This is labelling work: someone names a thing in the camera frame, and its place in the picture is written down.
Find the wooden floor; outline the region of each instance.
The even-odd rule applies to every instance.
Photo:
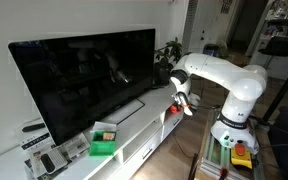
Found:
[[[240,61],[234,61],[235,64],[243,65]],[[192,92],[201,96],[201,107],[211,107],[214,105],[223,105],[228,91],[213,82],[201,78],[193,78]],[[281,88],[283,81],[269,79],[265,93],[258,99],[254,113],[263,117],[267,108],[273,101],[274,97]],[[288,106],[288,92],[285,95],[280,106]],[[208,119],[209,109],[199,108],[197,113],[192,117],[184,117],[184,120],[177,128],[165,139],[151,157],[142,165],[134,174],[133,180],[181,180],[187,179],[192,157],[198,153],[201,147],[202,136],[205,123]],[[272,120],[278,115],[278,109],[271,117]],[[266,131],[261,130],[262,136],[266,136]],[[261,145],[268,145],[269,142],[264,140]],[[265,148],[262,153],[270,154],[272,150]],[[266,158],[263,162],[276,165],[274,159]],[[273,167],[265,166],[265,171],[269,176],[266,179],[279,179],[279,171]]]

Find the black tv screen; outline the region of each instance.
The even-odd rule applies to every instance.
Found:
[[[10,52],[57,145],[149,90],[155,30],[14,42]]]

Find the potted plant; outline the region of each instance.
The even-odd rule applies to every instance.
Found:
[[[169,41],[166,46],[155,51],[155,85],[167,85],[169,83],[170,71],[173,68],[171,63],[177,63],[182,57],[182,44],[175,38],[174,41]]]

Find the tv stand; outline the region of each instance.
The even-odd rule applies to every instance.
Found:
[[[150,90],[138,98],[145,106],[136,107],[140,104],[135,100],[104,118],[102,122],[117,124],[114,156],[90,157],[84,153],[55,179],[129,179],[182,120],[183,111],[177,114],[168,111],[175,92],[173,85]],[[135,113],[127,116],[126,112]],[[115,121],[122,116],[127,117],[120,123]],[[88,140],[90,129],[84,131]],[[2,154],[0,179],[27,179],[24,161],[28,158],[20,147]]]

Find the green container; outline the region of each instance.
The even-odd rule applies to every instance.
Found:
[[[103,141],[104,131],[96,131],[93,135],[93,141],[90,147],[90,156],[113,156],[115,152],[115,139],[112,141]]]

